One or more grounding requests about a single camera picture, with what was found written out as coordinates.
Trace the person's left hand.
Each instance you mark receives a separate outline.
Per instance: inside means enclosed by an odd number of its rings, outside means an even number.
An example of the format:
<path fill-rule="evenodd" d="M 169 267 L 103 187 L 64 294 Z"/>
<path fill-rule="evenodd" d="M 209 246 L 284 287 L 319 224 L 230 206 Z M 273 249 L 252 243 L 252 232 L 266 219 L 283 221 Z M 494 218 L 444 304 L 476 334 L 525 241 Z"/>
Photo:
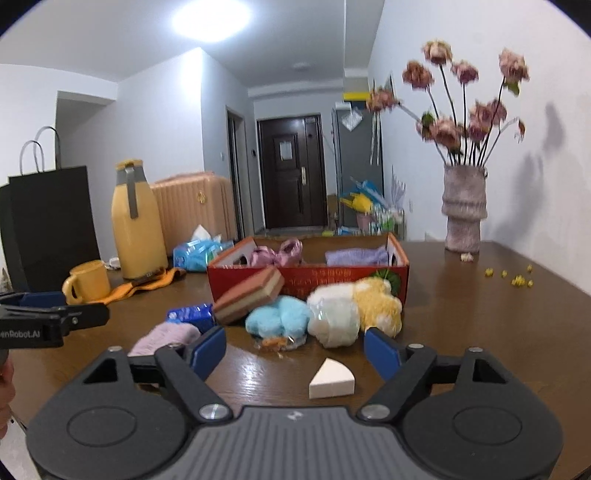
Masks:
<path fill-rule="evenodd" d="M 0 439 L 5 437 L 12 417 L 10 403 L 16 395 L 13 376 L 13 363 L 7 359 L 1 368 L 0 375 Z"/>

